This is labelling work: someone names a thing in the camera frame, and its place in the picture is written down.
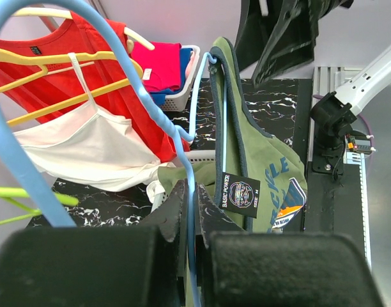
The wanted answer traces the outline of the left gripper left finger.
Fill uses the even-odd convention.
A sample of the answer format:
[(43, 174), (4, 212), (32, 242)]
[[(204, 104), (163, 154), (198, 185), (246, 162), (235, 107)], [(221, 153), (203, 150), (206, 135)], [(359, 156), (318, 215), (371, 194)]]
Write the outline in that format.
[(0, 306), (183, 306), (185, 180), (136, 226), (37, 227), (0, 250)]

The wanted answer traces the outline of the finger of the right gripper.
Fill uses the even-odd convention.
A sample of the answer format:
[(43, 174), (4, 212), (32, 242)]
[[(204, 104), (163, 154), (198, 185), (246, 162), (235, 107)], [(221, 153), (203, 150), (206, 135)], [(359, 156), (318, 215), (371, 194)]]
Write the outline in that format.
[(279, 19), (283, 1), (267, 1), (266, 4), (268, 15), (263, 15), (260, 1), (241, 1), (240, 22), (234, 45), (240, 71), (260, 59)]
[(300, 68), (314, 59), (318, 1), (268, 1), (264, 48), (252, 75), (254, 86)]

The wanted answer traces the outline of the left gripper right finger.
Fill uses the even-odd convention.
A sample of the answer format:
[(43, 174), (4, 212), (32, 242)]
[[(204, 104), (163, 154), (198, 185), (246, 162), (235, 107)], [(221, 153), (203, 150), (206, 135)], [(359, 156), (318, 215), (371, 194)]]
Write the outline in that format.
[(248, 233), (197, 185), (203, 306), (382, 306), (365, 259), (345, 236)]

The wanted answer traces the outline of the olive printed tank top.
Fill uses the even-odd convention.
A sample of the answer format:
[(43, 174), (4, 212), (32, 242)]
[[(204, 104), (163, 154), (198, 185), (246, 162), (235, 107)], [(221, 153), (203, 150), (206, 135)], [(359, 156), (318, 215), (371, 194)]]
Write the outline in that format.
[[(261, 129), (249, 112), (232, 43), (220, 37), (210, 54), (216, 59), (209, 67), (216, 113), (215, 194), (210, 198), (242, 230), (275, 234), (273, 229), (281, 224), (280, 212), (300, 209), (307, 200), (303, 163), (292, 148)], [(197, 288), (202, 303), (196, 203)]]

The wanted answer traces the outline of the pink tank top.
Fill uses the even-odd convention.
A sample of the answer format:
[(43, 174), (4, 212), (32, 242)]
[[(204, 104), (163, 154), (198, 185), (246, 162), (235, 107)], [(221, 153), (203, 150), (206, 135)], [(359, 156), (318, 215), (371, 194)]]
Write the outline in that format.
[(75, 53), (68, 57), (88, 100), (59, 118), (14, 133), (37, 170), (110, 192), (156, 180), (163, 162), (130, 119), (95, 102)]

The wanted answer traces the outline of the yellow hanger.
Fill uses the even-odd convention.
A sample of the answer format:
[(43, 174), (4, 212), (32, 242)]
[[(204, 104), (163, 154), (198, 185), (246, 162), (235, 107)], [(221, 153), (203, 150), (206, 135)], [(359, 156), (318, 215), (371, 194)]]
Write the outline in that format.
[[(106, 104), (105, 94), (130, 85), (113, 52), (76, 55), (91, 83), (91, 93)], [(11, 127), (36, 120), (49, 122), (87, 100), (67, 54), (23, 56), (0, 49), (0, 93), (12, 99), (26, 113), (11, 119)]]

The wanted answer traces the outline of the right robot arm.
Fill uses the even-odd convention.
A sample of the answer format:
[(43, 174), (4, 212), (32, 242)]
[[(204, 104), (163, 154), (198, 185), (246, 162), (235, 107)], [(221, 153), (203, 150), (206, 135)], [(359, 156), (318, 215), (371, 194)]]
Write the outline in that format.
[[(318, 21), (352, 1), (268, 1), (263, 15), (259, 1), (242, 1), (235, 50), (240, 70), (255, 65), (252, 84), (261, 88), (270, 79), (314, 61)], [(312, 168), (334, 179), (343, 174), (346, 140), (351, 124), (364, 107), (391, 83), (391, 45), (362, 71), (318, 100), (310, 111), (316, 127)]]

